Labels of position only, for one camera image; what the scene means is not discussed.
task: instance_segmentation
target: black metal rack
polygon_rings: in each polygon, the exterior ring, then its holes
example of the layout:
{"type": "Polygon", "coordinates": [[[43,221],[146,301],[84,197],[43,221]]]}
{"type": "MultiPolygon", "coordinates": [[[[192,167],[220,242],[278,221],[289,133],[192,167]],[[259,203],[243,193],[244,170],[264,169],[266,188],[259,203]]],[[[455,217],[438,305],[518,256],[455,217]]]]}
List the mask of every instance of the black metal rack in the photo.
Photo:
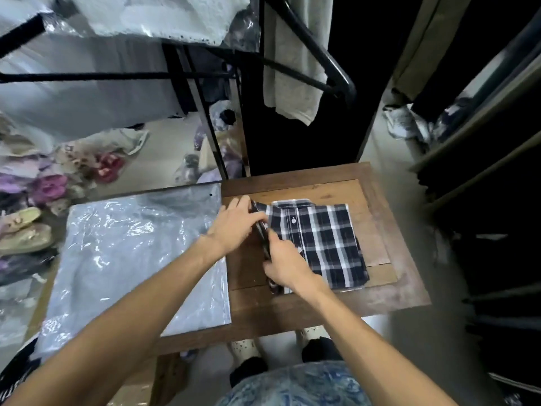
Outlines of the black metal rack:
{"type": "MultiPolygon", "coordinates": [[[[310,33],[306,25],[295,15],[287,0],[260,0],[261,4],[267,2],[277,14],[289,25],[293,32],[306,45],[308,50],[315,56],[318,62],[325,69],[328,76],[327,84],[311,79],[305,74],[301,74],[285,65],[266,59],[262,53],[253,53],[263,65],[271,67],[276,71],[286,74],[305,84],[311,85],[325,93],[333,94],[343,98],[345,105],[350,108],[356,98],[355,85],[349,76],[338,65],[334,58],[323,48],[314,36],[310,33]]],[[[16,51],[24,44],[33,40],[45,32],[45,25],[41,15],[37,14],[22,25],[14,28],[9,33],[0,37],[0,59],[16,51]]],[[[203,98],[201,84],[199,79],[205,78],[223,78],[229,80],[229,86],[232,93],[232,102],[237,117],[242,118],[242,84],[239,63],[242,58],[235,51],[222,48],[207,47],[214,55],[220,57],[232,66],[230,71],[222,72],[197,72],[190,53],[186,45],[176,45],[175,50],[178,54],[178,60],[168,60],[167,72],[131,72],[131,73],[62,73],[62,74],[4,74],[0,72],[0,83],[21,83],[21,82],[43,82],[43,81],[104,81],[104,80],[171,80],[177,98],[180,89],[177,83],[184,81],[188,83],[190,93],[192,94],[195,106],[198,110],[203,127],[205,128],[207,139],[216,159],[216,165],[220,171],[222,179],[228,179],[225,163],[216,139],[216,134],[210,121],[208,104],[203,98]]],[[[245,161],[245,170],[249,174],[249,166],[245,161]]]]}

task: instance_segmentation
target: leg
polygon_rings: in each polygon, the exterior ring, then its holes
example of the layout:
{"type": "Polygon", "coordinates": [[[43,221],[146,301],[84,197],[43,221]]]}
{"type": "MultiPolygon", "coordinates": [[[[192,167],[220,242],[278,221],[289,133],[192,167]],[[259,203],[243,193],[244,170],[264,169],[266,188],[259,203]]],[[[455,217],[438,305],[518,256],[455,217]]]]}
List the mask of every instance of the leg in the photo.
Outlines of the leg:
{"type": "Polygon", "coordinates": [[[297,332],[297,342],[302,348],[302,361],[343,361],[342,355],[330,340],[323,326],[308,327],[297,332]]]}
{"type": "Polygon", "coordinates": [[[235,364],[238,365],[229,376],[229,383],[232,388],[241,380],[268,370],[267,362],[261,356],[252,339],[231,342],[228,344],[228,348],[233,355],[235,364]]]}

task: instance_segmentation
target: foot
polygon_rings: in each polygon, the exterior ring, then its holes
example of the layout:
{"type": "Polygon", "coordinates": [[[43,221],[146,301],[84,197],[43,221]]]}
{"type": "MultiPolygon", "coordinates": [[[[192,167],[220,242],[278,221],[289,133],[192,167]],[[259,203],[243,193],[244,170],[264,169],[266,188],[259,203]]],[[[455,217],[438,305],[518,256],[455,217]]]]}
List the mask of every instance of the foot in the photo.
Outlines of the foot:
{"type": "Polygon", "coordinates": [[[312,339],[319,339],[322,336],[324,338],[329,337],[329,334],[322,325],[305,327],[304,329],[296,330],[295,334],[297,335],[297,345],[301,350],[304,349],[312,339]]]}
{"type": "Polygon", "coordinates": [[[255,346],[255,341],[253,339],[229,342],[227,348],[233,355],[236,366],[240,366],[242,362],[247,361],[251,357],[263,357],[261,356],[259,349],[255,346]]]}

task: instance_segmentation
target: folded shirt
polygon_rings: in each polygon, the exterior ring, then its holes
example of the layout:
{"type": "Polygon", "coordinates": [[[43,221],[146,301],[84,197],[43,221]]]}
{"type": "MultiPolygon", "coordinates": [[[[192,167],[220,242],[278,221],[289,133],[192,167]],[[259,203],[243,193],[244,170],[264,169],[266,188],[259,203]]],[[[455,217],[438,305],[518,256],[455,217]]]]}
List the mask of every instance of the folded shirt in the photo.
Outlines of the folded shirt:
{"type": "Polygon", "coordinates": [[[256,202],[280,239],[290,240],[331,289],[363,286],[369,279],[347,204],[316,205],[309,199],[256,202]]]}

